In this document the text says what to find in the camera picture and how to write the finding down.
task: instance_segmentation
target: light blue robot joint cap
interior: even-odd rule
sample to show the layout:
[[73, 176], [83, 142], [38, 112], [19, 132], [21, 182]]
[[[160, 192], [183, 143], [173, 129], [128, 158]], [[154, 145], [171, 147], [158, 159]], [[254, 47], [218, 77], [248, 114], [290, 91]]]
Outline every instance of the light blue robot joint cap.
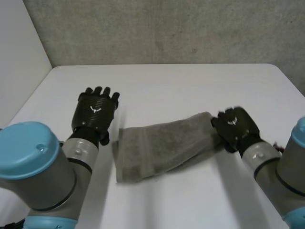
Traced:
[[305, 228], [305, 207], [288, 212], [282, 218], [290, 229]]
[[302, 148], [305, 148], [305, 117], [297, 121], [296, 126], [291, 132], [293, 140]]
[[27, 216], [23, 229], [74, 229], [77, 220], [53, 216]]
[[59, 153], [54, 133], [39, 122], [25, 122], [0, 131], [0, 178], [18, 180], [47, 169]]

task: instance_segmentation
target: cable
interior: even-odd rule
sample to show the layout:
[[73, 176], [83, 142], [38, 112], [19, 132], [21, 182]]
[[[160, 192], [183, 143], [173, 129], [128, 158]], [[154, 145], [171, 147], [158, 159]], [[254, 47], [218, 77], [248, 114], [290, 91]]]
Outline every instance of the cable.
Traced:
[[17, 223], [10, 223], [5, 225], [4, 227], [0, 227], [0, 229], [22, 229], [24, 224], [24, 219], [20, 220]]

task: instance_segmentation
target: robot logo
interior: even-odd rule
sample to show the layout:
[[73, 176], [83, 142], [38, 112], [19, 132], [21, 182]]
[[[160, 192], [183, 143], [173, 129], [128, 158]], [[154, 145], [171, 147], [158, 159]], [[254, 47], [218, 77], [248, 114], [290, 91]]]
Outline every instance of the robot logo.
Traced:
[[228, 122], [229, 125], [236, 125], [237, 123], [237, 118], [235, 117], [235, 119], [231, 122]]
[[94, 109], [92, 106], [90, 106], [90, 108], [91, 108], [91, 110], [93, 111], [93, 113], [96, 113], [96, 112], [99, 112], [100, 110], [101, 110], [101, 108], [99, 108], [99, 109]]

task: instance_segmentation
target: towel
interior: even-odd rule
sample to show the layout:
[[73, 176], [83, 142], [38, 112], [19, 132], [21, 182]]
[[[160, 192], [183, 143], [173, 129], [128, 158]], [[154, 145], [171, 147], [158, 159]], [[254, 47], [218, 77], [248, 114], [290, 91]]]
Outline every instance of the towel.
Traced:
[[112, 144], [117, 182], [139, 182], [176, 167], [188, 167], [202, 158], [200, 155], [216, 152], [221, 139], [211, 118], [203, 112], [170, 123], [120, 129], [119, 140]]

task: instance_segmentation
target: white table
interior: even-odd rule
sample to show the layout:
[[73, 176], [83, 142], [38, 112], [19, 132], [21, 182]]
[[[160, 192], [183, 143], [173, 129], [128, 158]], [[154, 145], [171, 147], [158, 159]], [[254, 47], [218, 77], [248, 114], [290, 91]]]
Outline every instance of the white table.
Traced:
[[[262, 138], [285, 146], [305, 98], [269, 64], [62, 66], [53, 69], [12, 121], [40, 121], [60, 140], [71, 134], [80, 92], [109, 86], [121, 93], [110, 127], [145, 126], [216, 115], [243, 106]], [[26, 206], [0, 190], [0, 223], [19, 220]], [[180, 173], [117, 185], [110, 146], [102, 147], [78, 229], [285, 229], [287, 226], [244, 167], [239, 154], [220, 152]]]

